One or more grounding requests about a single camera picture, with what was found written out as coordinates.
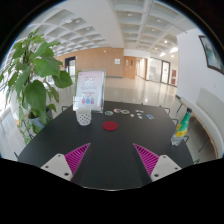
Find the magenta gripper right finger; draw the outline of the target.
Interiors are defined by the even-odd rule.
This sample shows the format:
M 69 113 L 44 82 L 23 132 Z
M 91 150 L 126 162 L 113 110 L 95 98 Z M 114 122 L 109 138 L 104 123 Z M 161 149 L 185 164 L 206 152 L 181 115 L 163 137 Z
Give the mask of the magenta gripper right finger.
M 133 146 L 152 181 L 157 181 L 181 170 L 181 167 L 167 155 L 159 156 L 138 144 L 133 144 Z

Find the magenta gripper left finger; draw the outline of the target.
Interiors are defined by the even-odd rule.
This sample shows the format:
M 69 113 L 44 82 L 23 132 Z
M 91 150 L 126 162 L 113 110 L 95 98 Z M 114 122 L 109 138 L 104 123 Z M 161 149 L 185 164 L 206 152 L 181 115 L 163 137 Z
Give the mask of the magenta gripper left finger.
M 87 143 L 67 154 L 56 154 L 42 166 L 42 169 L 70 181 L 79 168 L 89 146 L 90 144 Z

